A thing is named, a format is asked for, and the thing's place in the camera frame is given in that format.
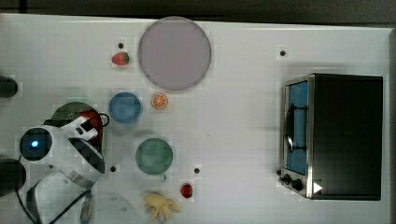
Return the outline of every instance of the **toaster oven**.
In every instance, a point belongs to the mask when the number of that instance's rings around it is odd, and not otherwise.
[[[280,183],[308,199],[380,200],[382,77],[311,74],[282,98]]]

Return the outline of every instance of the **red strawberry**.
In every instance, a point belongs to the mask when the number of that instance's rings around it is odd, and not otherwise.
[[[190,184],[185,184],[183,187],[181,187],[180,193],[185,198],[192,197],[192,186]]]
[[[129,55],[126,52],[120,52],[111,58],[111,62],[116,65],[125,65],[129,62]]]

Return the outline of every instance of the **bowl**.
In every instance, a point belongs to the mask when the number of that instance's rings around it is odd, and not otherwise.
[[[108,111],[116,122],[129,124],[140,118],[143,106],[133,93],[120,92],[111,99]]]

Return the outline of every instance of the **oven knob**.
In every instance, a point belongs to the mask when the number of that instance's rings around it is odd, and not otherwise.
[[[301,182],[301,179],[300,179],[300,178],[297,178],[297,179],[295,179],[295,180],[291,180],[290,183],[291,183],[291,186],[292,186],[294,189],[298,190],[298,191],[300,191],[300,190],[303,189],[303,182]]]
[[[288,185],[291,181],[291,178],[288,174],[285,174],[283,177],[280,177],[279,180]]]

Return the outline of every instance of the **plate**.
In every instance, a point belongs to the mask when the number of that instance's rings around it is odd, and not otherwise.
[[[146,77],[169,91],[198,84],[211,61],[209,39],[195,22],[166,17],[152,24],[139,44],[139,62]]]

